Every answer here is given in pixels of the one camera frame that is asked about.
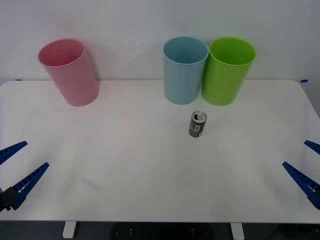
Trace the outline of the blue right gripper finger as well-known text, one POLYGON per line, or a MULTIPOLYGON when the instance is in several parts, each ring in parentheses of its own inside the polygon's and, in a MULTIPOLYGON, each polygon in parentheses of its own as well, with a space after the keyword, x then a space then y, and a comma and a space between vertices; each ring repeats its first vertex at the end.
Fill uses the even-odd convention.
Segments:
POLYGON ((318 143, 306 140, 304 144, 316 153, 320 153, 320 145, 318 143))
POLYGON ((282 163, 287 173, 295 181, 295 183, 301 188, 301 190, 307 196, 307 199, 312 203, 312 205, 320 209, 320 185, 307 177, 305 174, 294 168, 292 165, 286 161, 282 163))

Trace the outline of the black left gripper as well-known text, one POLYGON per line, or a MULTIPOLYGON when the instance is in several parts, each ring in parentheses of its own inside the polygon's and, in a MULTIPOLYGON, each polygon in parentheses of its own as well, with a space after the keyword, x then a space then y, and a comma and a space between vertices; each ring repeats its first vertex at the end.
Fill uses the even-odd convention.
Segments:
MULTIPOLYGON (((2 165, 10 157, 16 154, 19 150, 24 148, 27 144, 28 143, 26 141, 22 141, 2 149, 0 151, 0 165, 2 165)), ((49 166, 49 163, 45 162, 27 177, 16 183, 14 186, 9 187, 4 192, 1 190, 0 212, 2 212, 4 209, 6 209, 7 211, 9 211, 10 209, 17 210, 25 201, 27 195, 40 180, 49 166)))

